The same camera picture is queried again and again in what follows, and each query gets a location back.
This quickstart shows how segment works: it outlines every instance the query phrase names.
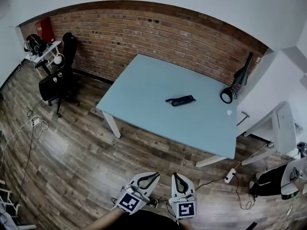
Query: black desk lamp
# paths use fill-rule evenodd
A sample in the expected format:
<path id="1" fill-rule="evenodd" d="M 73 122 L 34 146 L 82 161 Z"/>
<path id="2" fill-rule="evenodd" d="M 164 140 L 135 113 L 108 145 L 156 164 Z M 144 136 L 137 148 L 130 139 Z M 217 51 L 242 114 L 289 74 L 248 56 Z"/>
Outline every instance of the black desk lamp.
<path id="1" fill-rule="evenodd" d="M 233 97 L 232 97 L 233 94 L 235 95 L 234 99 L 236 99 L 236 91 L 232 87 L 235 83 L 239 84 L 241 86 L 244 86 L 248 82 L 248 68 L 249 68 L 250 63 L 253 59 L 253 55 L 254 54 L 252 52 L 249 53 L 248 59 L 246 60 L 244 67 L 241 68 L 239 71 L 237 71 L 234 74 L 234 81 L 233 81 L 232 85 L 230 87 L 227 87 L 227 88 L 222 90 L 220 97 L 221 97 L 223 102 L 230 104 L 232 102 L 232 99 L 233 99 Z"/>

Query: white furniture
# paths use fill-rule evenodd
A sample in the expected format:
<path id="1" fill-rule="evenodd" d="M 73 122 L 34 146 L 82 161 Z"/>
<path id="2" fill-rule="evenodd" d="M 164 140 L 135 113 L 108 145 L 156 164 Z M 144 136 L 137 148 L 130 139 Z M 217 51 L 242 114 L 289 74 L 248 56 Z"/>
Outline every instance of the white furniture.
<path id="1" fill-rule="evenodd" d="M 295 124 L 288 102 L 279 103 L 265 117 L 249 128 L 243 136 L 247 137 L 263 126 L 272 127 L 273 141 L 269 147 L 273 147 L 258 156 L 243 161 L 242 165 L 258 161 L 277 151 L 283 155 L 296 147 Z"/>
<path id="2" fill-rule="evenodd" d="M 5 182 L 3 180 L 0 180 L 0 184 L 5 185 Z M 22 225 L 22 226 L 16 226 L 15 222 L 12 218 L 18 217 L 18 209 L 19 204 L 14 206 L 13 202 L 10 199 L 11 191 L 1 189 L 3 193 L 6 193 L 7 201 L 4 201 L 3 198 L 0 196 L 0 223 L 1 225 L 4 225 L 4 228 L 6 230 L 31 230 L 36 229 L 36 225 Z M 11 206 L 15 210 L 15 215 L 11 216 L 9 213 L 6 212 L 6 206 Z"/>
<path id="3" fill-rule="evenodd" d="M 59 45 L 60 43 L 61 43 L 61 41 L 54 41 L 54 42 L 52 43 L 52 45 L 50 45 L 50 46 L 44 51 L 44 53 L 42 54 L 42 56 L 40 56 L 40 57 L 39 57 L 38 55 L 33 56 L 33 55 L 30 55 L 30 53 L 28 53 L 28 54 L 25 56 L 25 59 L 30 60 L 30 61 L 32 61 L 32 62 L 34 62 L 34 63 L 37 64 L 37 63 L 40 62 L 41 60 L 44 60 L 44 59 L 46 58 L 47 54 L 49 54 L 49 53 L 51 53 L 52 56 L 55 57 L 55 54 L 52 52 L 52 50 L 55 48 L 56 51 L 59 53 L 58 45 Z M 47 67 L 50 66 L 50 67 L 52 68 L 51 64 L 53 63 L 53 61 L 54 61 L 54 60 L 49 61 L 49 63 L 47 64 Z M 36 71 L 38 72 L 40 78 L 42 79 L 43 77 L 42 77 L 42 75 L 40 74 L 39 70 L 36 69 Z"/>
<path id="4" fill-rule="evenodd" d="M 220 99 L 220 92 L 225 87 L 225 84 L 192 70 L 137 55 L 97 108 L 103 112 L 117 138 L 121 134 L 113 117 L 216 154 L 196 164 L 201 167 L 235 156 L 236 100 L 225 104 Z M 186 95 L 192 95 L 196 101 L 177 107 L 165 102 Z"/>

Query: baseboard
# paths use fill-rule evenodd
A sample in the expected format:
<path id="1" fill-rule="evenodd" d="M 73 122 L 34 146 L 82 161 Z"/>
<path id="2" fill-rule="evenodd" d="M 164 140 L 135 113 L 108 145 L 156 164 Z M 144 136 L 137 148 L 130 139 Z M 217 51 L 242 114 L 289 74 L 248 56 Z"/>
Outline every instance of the baseboard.
<path id="1" fill-rule="evenodd" d="M 4 83 L 2 84 L 2 86 L 0 87 L 0 91 L 4 88 L 4 86 L 6 85 L 6 83 L 10 80 L 10 78 L 14 75 L 14 73 L 19 69 L 20 64 L 18 64 L 18 66 L 11 72 L 11 74 L 8 76 L 8 78 L 4 81 Z"/>
<path id="2" fill-rule="evenodd" d="M 81 71 L 81 70 L 74 69 L 74 68 L 72 69 L 72 71 L 75 72 L 75 73 L 78 73 L 80 75 L 84 75 L 86 77 L 89 77 L 89 78 L 92 78 L 92 79 L 96 79 L 96 80 L 99 80 L 101 82 L 105 82 L 105 83 L 108 83 L 108 84 L 111 84 L 111 85 L 114 83 L 114 81 L 111 81 L 109 79 L 105 79 L 105 78 L 102 78 L 102 77 L 98 77 L 98 76 L 96 76 L 94 74 L 91 74 L 91 73 L 88 73 L 88 72 L 85 72 L 85 71 Z"/>

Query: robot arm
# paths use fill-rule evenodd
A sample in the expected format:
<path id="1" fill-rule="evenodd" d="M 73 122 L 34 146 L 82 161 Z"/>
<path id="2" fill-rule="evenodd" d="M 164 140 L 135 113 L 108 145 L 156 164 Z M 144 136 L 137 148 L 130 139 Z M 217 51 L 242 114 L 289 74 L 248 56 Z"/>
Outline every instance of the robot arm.
<path id="1" fill-rule="evenodd" d="M 196 216 L 195 187 L 187 177 L 177 173 L 172 175 L 172 197 L 169 204 L 177 220 Z"/>
<path id="2" fill-rule="evenodd" d="M 132 215 L 149 202 L 149 195 L 160 179 L 158 172 L 136 174 L 120 192 L 114 207 Z"/>

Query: lamp shade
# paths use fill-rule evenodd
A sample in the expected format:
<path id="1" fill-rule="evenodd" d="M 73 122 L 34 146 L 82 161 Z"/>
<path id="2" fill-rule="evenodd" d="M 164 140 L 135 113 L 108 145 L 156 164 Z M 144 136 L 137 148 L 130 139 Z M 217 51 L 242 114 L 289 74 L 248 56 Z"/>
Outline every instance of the lamp shade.
<path id="1" fill-rule="evenodd" d="M 234 74 L 234 83 L 239 84 L 241 86 L 246 85 L 246 83 L 248 82 L 248 68 L 250 66 L 250 63 L 253 59 L 253 53 L 250 52 L 248 55 L 248 59 L 245 62 L 245 65 L 243 68 L 241 68 L 239 71 L 237 71 Z"/>

